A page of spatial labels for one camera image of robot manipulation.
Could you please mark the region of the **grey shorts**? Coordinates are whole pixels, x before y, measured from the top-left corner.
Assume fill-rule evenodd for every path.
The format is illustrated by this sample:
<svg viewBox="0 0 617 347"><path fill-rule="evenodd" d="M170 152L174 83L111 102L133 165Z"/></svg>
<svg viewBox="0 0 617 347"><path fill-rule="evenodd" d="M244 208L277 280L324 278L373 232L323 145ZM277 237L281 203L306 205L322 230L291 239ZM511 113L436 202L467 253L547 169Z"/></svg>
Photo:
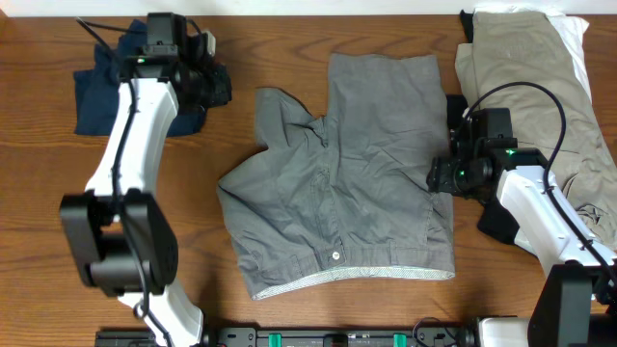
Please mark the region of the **grey shorts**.
<svg viewBox="0 0 617 347"><path fill-rule="evenodd" d="M356 278L449 280L453 201L428 190L448 150L433 55L334 54L328 111L255 94L259 152L219 180L240 273L255 300Z"/></svg>

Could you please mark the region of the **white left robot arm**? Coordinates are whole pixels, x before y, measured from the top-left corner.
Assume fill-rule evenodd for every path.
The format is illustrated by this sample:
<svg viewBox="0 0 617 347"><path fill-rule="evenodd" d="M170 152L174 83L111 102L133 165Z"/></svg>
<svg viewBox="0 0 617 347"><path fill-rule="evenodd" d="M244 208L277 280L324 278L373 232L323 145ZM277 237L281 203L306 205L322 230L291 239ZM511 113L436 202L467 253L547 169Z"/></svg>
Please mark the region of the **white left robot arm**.
<svg viewBox="0 0 617 347"><path fill-rule="evenodd" d="M118 299L158 346L208 346L205 315L178 276L178 244L156 201L169 128L184 108L231 100L227 69L140 58L118 87L107 147L83 193L65 195L62 226L81 281Z"/></svg>

